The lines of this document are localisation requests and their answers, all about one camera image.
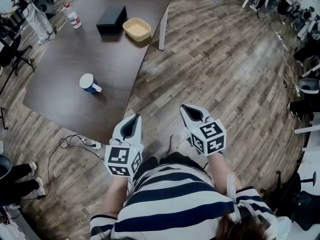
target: black box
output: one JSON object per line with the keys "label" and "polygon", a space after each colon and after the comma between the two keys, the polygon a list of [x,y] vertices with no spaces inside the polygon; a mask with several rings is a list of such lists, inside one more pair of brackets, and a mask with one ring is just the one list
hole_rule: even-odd
{"label": "black box", "polygon": [[113,6],[103,13],[96,28],[100,35],[118,35],[126,18],[125,6]]}

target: white mug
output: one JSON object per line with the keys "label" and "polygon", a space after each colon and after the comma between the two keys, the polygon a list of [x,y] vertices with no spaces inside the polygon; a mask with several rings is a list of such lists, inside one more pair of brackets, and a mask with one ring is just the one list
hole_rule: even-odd
{"label": "white mug", "polygon": [[102,91],[102,88],[98,86],[97,80],[90,73],[86,73],[80,78],[79,85],[90,94],[94,94],[96,92],[100,93]]}

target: blue and white striped shirt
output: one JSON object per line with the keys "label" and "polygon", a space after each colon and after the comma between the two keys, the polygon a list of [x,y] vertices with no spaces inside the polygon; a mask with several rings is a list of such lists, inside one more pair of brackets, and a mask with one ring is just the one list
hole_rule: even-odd
{"label": "blue and white striped shirt", "polygon": [[133,194],[117,219],[107,215],[91,218],[90,240],[211,240],[223,215],[236,219],[237,207],[248,205],[255,215],[268,220],[267,233],[274,239],[277,219],[257,191],[246,187],[235,196],[234,203],[218,193],[210,177],[200,170],[182,164],[160,165],[133,183]]}

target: plastic bottle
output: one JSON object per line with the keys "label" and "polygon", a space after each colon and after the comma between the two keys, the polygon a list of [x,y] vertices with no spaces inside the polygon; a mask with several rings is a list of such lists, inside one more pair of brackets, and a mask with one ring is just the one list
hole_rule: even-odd
{"label": "plastic bottle", "polygon": [[70,3],[67,3],[61,11],[65,11],[65,15],[67,15],[69,21],[71,22],[73,28],[80,28],[81,22],[75,11],[70,7]]}

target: sneaker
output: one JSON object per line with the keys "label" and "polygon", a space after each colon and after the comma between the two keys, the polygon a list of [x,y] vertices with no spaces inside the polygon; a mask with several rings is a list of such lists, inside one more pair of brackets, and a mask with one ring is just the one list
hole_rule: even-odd
{"label": "sneaker", "polygon": [[255,13],[258,11],[257,9],[256,9],[256,7],[255,6],[253,6],[252,4],[249,6]]}
{"label": "sneaker", "polygon": [[29,173],[29,176],[33,177],[35,176],[36,170],[37,170],[37,164],[35,162],[29,163],[29,166],[31,167],[31,172]]}
{"label": "sneaker", "polygon": [[179,135],[179,134],[174,134],[171,136],[170,148],[169,148],[170,154],[178,151],[180,140],[181,140],[181,135]]}
{"label": "sneaker", "polygon": [[48,40],[51,41],[51,40],[55,39],[55,37],[56,37],[56,33],[53,31],[53,32],[49,35]]}
{"label": "sneaker", "polygon": [[45,41],[47,41],[47,39],[39,40],[39,41],[38,41],[38,45],[42,45]]}
{"label": "sneaker", "polygon": [[290,110],[290,114],[291,114],[291,116],[295,116],[295,113],[293,113],[293,111],[291,111],[291,109],[290,109],[290,102],[288,103],[288,109]]}
{"label": "sneaker", "polygon": [[40,177],[37,177],[35,180],[39,184],[39,188],[36,190],[38,196],[46,195],[45,188],[44,188],[44,183],[43,183],[42,179]]}
{"label": "sneaker", "polygon": [[300,61],[300,60],[297,60],[296,61],[301,67],[304,67],[304,64]]}

